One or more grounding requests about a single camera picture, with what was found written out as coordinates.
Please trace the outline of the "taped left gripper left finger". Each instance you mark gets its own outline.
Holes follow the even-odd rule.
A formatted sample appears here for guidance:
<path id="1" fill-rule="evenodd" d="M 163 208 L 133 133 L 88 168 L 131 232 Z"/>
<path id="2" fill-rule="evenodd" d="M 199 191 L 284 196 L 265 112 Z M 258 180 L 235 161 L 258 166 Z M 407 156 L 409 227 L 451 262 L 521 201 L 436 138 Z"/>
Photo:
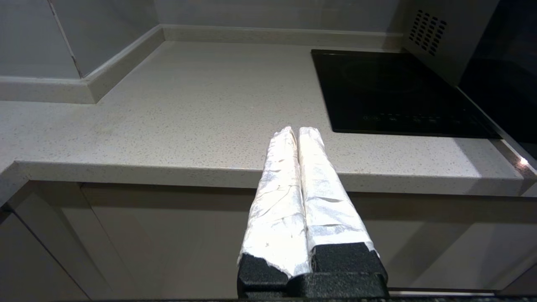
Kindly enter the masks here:
<path id="1" fill-rule="evenodd" d="M 241 299 L 284 297 L 290 279 L 311 272 L 297 139 L 274 133 L 237 260 Z"/>

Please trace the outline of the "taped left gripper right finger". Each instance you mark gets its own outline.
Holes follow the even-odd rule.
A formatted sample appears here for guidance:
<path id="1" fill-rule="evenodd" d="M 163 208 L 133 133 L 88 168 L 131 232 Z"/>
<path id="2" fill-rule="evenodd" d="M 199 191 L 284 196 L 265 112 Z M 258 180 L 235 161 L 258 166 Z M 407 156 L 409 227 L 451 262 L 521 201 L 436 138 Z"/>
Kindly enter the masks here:
<path id="1" fill-rule="evenodd" d="M 299 162 L 311 273 L 298 277 L 298 296 L 388 297 L 387 271 L 316 128 L 299 130 Z"/>

